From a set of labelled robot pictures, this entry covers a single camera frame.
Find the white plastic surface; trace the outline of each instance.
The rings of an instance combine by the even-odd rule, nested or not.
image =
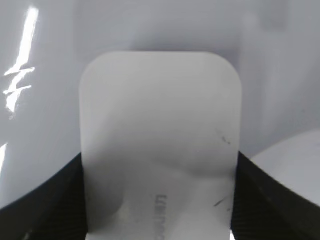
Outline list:
[[[227,59],[242,83],[240,151],[250,158],[320,128],[319,9],[319,0],[0,1],[0,208],[81,151],[79,82],[106,52]]]
[[[279,183],[320,206],[320,129],[280,142],[252,161]]]
[[[102,55],[80,85],[90,240],[228,240],[241,83],[208,53]]]

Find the white plastic card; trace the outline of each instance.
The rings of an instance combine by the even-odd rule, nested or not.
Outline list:
[[[90,240],[229,240],[242,89],[223,58],[114,52],[80,85]]]

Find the black ribbed rubber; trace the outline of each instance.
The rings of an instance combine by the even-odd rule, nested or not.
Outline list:
[[[0,210],[0,240],[85,240],[81,154],[42,186]]]
[[[320,208],[239,154],[231,228],[236,240],[319,240]]]

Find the white curved surface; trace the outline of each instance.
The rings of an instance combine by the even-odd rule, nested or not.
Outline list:
[[[320,129],[280,142],[252,161],[279,183],[320,206]]]
[[[108,51],[226,58],[242,81],[240,150],[248,157],[319,128],[319,7],[318,0],[1,1],[0,208],[81,151],[79,81]],[[16,63],[22,71],[6,75]]]

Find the scratch mark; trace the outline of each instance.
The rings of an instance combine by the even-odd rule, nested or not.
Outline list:
[[[223,199],[221,199],[220,201],[218,201],[215,205],[213,205],[214,207],[219,206],[224,200],[226,200],[227,197],[224,197]]]
[[[224,136],[222,137],[222,141],[226,144],[231,145],[231,142],[227,141],[227,139]]]

